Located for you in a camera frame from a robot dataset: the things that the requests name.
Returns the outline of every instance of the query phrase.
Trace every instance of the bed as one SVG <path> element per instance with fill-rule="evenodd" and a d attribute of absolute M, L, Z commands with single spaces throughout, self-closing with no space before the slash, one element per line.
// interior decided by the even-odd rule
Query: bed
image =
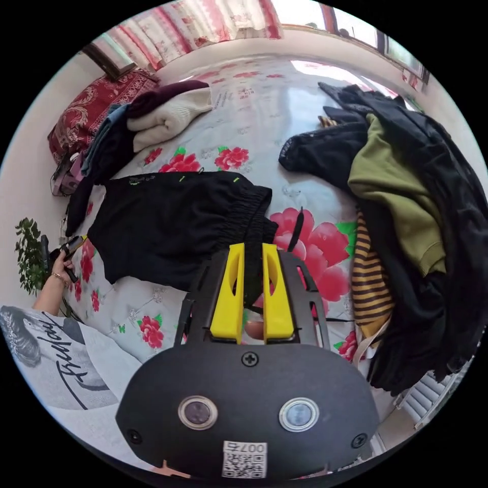
<path fill-rule="evenodd" d="M 378 86 L 337 67 L 283 56 L 219 63 L 189 72 L 182 79 L 189 77 L 209 83 L 213 111 L 196 119 L 175 139 L 137 154 L 116 177 L 170 168 L 240 172 L 252 183 L 272 189 L 267 216 L 279 225 L 275 243 L 282 247 L 303 207 L 304 227 L 294 252 L 314 264 L 311 272 L 326 315 L 338 320 L 328 323 L 330 344 L 351 360 L 357 348 L 350 296 L 355 204 L 323 180 L 286 172 L 278 164 L 278 155 L 289 137 L 319 127 L 324 105 L 337 107 L 318 88 L 318 81 L 335 86 L 356 83 L 363 89 Z M 95 187 L 78 233 L 87 232 L 103 197 L 104 188 Z M 335 259 L 344 243 L 346 258 L 328 267 L 328 260 Z M 183 291 L 131 277 L 110 285 L 103 262 L 89 242 L 77 251 L 74 264 L 80 280 L 67 291 L 66 299 L 86 324 L 112 337 L 140 361 L 172 346 Z M 245 311 L 245 320 L 251 319 L 256 317 Z M 245 333 L 243 341 L 256 342 Z M 359 367 L 365 373 L 368 359 Z"/>

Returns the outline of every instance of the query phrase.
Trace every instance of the pink patterned curtain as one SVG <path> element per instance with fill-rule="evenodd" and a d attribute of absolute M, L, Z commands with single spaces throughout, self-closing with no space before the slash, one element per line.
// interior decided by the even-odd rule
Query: pink patterned curtain
<path fill-rule="evenodd" d="M 271 0 L 178 0 L 138 14 L 94 41 L 157 71 L 201 47 L 235 39 L 281 39 Z"/>

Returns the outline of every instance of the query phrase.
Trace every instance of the label number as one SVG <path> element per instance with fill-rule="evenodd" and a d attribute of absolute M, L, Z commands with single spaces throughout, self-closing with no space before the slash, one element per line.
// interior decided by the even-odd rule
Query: label number
<path fill-rule="evenodd" d="M 224 478 L 265 478 L 267 443 L 225 441 L 223 448 Z"/>

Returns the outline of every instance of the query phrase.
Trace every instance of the dark red folded cloth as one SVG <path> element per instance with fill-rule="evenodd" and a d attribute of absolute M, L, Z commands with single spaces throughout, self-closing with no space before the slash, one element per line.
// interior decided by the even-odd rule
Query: dark red folded cloth
<path fill-rule="evenodd" d="M 185 92 L 208 88 L 208 83 L 199 80 L 186 80 L 172 83 L 171 85 L 161 86 L 154 91 L 148 91 L 140 94 L 134 99 L 127 109 L 128 118 L 143 117 L 152 112 L 163 103 Z"/>

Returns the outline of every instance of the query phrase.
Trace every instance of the white folded towel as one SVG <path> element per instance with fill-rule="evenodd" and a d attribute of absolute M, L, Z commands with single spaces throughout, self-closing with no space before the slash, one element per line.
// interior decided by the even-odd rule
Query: white folded towel
<path fill-rule="evenodd" d="M 191 90 L 159 106 L 139 118 L 127 120 L 127 128 L 137 132 L 134 137 L 134 152 L 145 147 L 165 142 L 186 129 L 201 113 L 212 110 L 210 88 Z"/>

